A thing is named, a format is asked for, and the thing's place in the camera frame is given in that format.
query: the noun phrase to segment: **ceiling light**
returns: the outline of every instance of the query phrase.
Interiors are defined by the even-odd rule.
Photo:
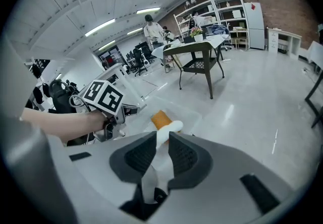
[[[138,29],[135,29],[135,30],[133,30],[133,31],[130,31],[130,32],[128,32],[128,33],[127,33],[127,35],[131,35],[131,34],[133,34],[133,33],[136,33],[136,32],[138,32],[138,31],[140,31],[140,30],[142,30],[142,28],[138,28]]]
[[[55,78],[55,80],[59,79],[62,74],[58,74],[58,76]]]
[[[115,21],[115,19],[112,19],[112,20],[109,20],[109,21],[107,21],[107,22],[105,22],[105,23],[101,24],[100,26],[98,26],[98,27],[96,27],[96,28],[93,28],[91,31],[87,32],[87,33],[85,34],[85,36],[89,36],[89,35],[93,34],[94,32],[98,31],[98,30],[99,30],[99,29],[101,29],[101,28],[104,28],[105,26],[107,26],[107,25],[109,25],[109,24],[113,23],[114,21]]]
[[[115,41],[115,40],[113,40],[113,41],[111,41],[110,43],[108,43],[108,44],[104,45],[103,47],[99,48],[99,51],[101,51],[101,50],[105,49],[107,46],[109,46],[109,45],[113,44],[114,42],[116,42],[116,41]]]
[[[157,8],[151,8],[151,9],[145,9],[145,10],[137,11],[137,14],[145,13],[145,12],[155,12],[155,11],[159,11],[159,10],[160,10],[160,7],[157,7]]]

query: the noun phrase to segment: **ceiling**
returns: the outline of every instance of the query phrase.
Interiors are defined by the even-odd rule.
[[[145,25],[137,10],[161,7],[162,17],[184,0],[19,0],[6,26],[6,35],[23,59],[69,56],[83,46],[96,50]],[[85,37],[100,24],[115,23]]]

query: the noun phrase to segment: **flower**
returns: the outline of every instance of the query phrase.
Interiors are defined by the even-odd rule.
[[[201,28],[199,28],[199,27],[193,27],[191,29],[190,36],[193,37],[193,36],[197,36],[197,35],[202,34],[202,33],[203,33],[203,30]]]

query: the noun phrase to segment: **brick wall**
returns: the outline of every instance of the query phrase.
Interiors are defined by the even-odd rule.
[[[301,47],[308,49],[312,41],[318,41],[318,20],[306,0],[244,0],[261,4],[264,26],[277,27],[284,31],[302,36]],[[178,6],[159,23],[167,26],[174,34],[179,34],[179,29],[173,14],[177,15],[184,10],[184,4]]]

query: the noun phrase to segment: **glossy floor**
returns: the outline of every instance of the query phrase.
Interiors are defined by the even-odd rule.
[[[299,188],[315,171],[323,137],[321,123],[311,128],[314,114],[304,101],[317,78],[312,67],[267,51],[223,54],[230,61],[222,63],[224,79],[218,65],[211,70],[212,100],[203,74],[183,73],[179,90],[179,69],[166,74],[159,60],[147,73],[129,77],[147,101],[158,97],[201,115],[194,135],[248,153]],[[322,91],[323,85],[312,98],[317,106],[323,105]]]

